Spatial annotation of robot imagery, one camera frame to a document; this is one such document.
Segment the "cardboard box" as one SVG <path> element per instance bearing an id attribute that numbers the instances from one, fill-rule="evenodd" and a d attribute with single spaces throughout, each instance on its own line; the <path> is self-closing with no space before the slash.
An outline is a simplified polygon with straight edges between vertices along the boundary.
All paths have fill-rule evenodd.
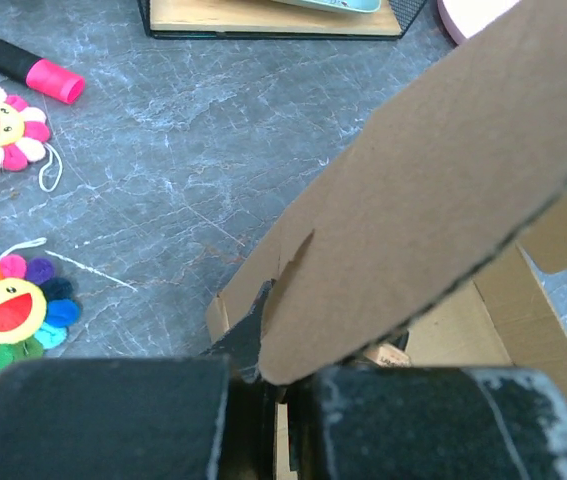
<path id="1" fill-rule="evenodd" d="M 567 268 L 567 1 L 520 1 L 374 111 L 213 300 L 256 291 L 283 396 L 335 366 L 516 367 L 567 401 L 567 335 L 536 269 Z M 409 367 L 363 353 L 409 332 Z"/>

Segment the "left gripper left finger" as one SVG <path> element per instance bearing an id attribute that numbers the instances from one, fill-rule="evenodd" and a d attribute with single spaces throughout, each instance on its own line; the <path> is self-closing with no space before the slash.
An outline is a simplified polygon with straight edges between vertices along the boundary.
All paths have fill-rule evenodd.
<path id="1" fill-rule="evenodd" d="M 256 365 L 265 282 L 195 357 L 26 361 L 0 374 L 0 479 L 271 479 L 276 406 Z"/>

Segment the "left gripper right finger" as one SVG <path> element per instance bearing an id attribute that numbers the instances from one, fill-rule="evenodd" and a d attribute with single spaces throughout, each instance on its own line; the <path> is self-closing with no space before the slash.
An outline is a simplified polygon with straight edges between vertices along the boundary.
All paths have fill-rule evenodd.
<path id="1" fill-rule="evenodd" d="M 533 369 L 329 367 L 288 410 L 303 479 L 567 479 L 567 401 Z"/>

